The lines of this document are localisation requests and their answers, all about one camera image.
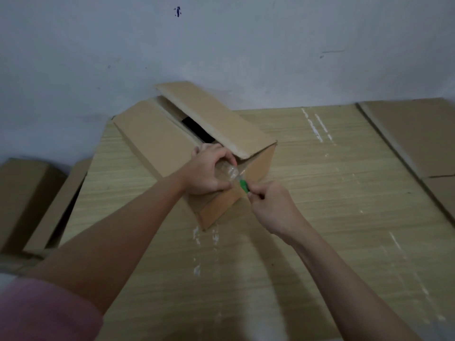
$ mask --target pink shirt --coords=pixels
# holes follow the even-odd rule
[[[0,340],[94,340],[103,316],[49,282],[18,278],[0,291]]]

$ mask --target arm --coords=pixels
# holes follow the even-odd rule
[[[248,187],[259,222],[295,249],[345,340],[420,340],[311,227],[286,189],[276,182]]]
[[[214,171],[222,157],[236,165],[228,149],[220,144],[204,144],[191,156],[192,160],[179,171],[65,243],[27,276],[66,288],[104,314],[183,194],[231,187],[229,182],[216,179]]]

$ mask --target person's left hand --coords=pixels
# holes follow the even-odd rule
[[[221,144],[203,144],[200,149],[193,149],[191,160],[178,171],[189,194],[201,195],[232,188],[231,182],[215,177],[215,164],[221,158],[237,166],[234,155]]]

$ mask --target wall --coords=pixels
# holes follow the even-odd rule
[[[454,86],[454,10],[455,0],[1,0],[0,157],[72,165],[108,116],[171,80],[233,109],[441,96]]]

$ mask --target table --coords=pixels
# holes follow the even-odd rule
[[[266,179],[414,326],[444,328],[455,230],[355,105],[244,110],[275,137]],[[62,242],[155,179],[106,126]],[[293,250],[246,198],[203,232],[175,207],[105,316],[100,340],[323,340],[338,331]]]

